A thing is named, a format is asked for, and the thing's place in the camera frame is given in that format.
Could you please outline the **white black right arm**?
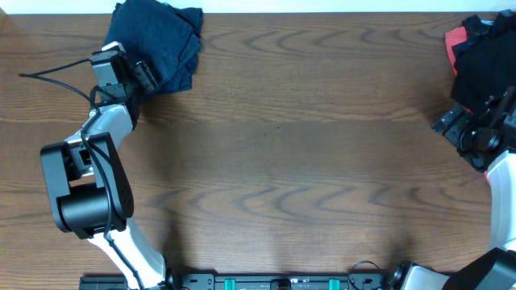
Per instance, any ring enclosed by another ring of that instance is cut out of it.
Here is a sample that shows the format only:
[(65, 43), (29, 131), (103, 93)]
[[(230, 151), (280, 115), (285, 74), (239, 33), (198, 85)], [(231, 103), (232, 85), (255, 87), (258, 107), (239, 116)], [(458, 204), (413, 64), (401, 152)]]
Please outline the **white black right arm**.
[(511, 289), (515, 287), (515, 108), (475, 116), (454, 106), (435, 121), (442, 135), (489, 183), (488, 250), (457, 272), (444, 274), (408, 262), (400, 264), (387, 289)]

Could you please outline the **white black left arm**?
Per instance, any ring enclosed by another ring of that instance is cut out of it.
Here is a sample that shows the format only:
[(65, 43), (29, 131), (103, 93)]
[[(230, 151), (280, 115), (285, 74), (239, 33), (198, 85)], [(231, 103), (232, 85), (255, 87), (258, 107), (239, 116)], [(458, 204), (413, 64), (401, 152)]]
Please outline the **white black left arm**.
[(98, 82), (86, 96), (89, 117), (66, 140), (40, 151), (54, 222), (103, 251), (127, 289), (174, 289), (165, 257), (133, 218), (132, 189), (118, 154), (142, 100), (156, 90), (154, 73), (123, 56), (89, 62)]

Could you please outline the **blue denim shorts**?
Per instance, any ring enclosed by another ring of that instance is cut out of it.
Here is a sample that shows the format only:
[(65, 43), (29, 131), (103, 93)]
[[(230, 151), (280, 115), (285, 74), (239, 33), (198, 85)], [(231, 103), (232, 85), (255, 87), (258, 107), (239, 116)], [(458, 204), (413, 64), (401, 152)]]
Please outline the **blue denim shorts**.
[(158, 84), (169, 81), (179, 64), (190, 27), (179, 19), (168, 3), (156, 0), (126, 0), (112, 13), (104, 43), (120, 42), (134, 60), (143, 60)]

